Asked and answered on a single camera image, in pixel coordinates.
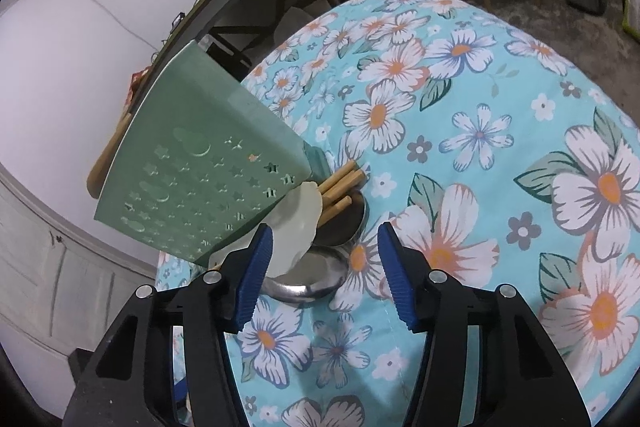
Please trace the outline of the green perforated utensil holder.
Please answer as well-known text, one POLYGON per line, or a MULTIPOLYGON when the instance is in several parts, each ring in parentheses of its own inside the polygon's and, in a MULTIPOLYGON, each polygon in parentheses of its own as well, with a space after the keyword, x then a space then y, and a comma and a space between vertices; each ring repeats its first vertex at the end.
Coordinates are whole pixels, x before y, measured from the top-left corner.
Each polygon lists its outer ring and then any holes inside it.
POLYGON ((321 150, 191 41, 146 92, 94 217, 130 239, 205 265, 289 191, 329 173, 321 150))

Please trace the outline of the round steel dish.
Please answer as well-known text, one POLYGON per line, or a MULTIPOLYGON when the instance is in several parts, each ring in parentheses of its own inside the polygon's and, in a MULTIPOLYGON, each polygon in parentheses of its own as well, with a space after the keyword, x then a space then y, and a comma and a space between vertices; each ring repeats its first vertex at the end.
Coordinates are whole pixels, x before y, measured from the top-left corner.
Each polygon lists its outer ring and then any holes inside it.
POLYGON ((368 204, 358 188, 352 203, 319 229, 305 254, 278 277, 266 277, 262 293, 282 303, 312 303, 334 293, 347 277, 347 257, 368 219, 368 204))

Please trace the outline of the floral turquoise tablecloth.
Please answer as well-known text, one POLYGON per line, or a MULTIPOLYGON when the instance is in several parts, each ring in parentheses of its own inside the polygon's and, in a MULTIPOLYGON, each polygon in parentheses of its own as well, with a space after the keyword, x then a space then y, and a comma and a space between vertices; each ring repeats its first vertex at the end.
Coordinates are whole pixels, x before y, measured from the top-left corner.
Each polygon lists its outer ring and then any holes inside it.
POLYGON ((399 320, 378 228, 466 286, 508 283, 600 423, 639 368, 639 129, 572 62, 461 0, 350 0, 243 86, 332 169, 367 173, 348 272, 260 299, 227 340, 253 426, 398 426, 424 339, 399 320))

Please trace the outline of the wooden chair near holder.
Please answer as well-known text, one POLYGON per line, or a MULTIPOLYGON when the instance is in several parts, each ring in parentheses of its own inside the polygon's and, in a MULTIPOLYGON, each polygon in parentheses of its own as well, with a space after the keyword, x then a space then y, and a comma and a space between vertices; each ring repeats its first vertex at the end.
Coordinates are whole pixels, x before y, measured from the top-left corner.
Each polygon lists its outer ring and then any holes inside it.
POLYGON ((99 155, 87 176, 87 191, 93 199, 98 199, 100 197, 108 169, 110 169, 112 165, 119 144, 122 142, 122 138, 124 137, 131 121, 131 113, 126 113, 122 118, 120 118, 111 139, 108 140, 102 150, 102 153, 99 155))

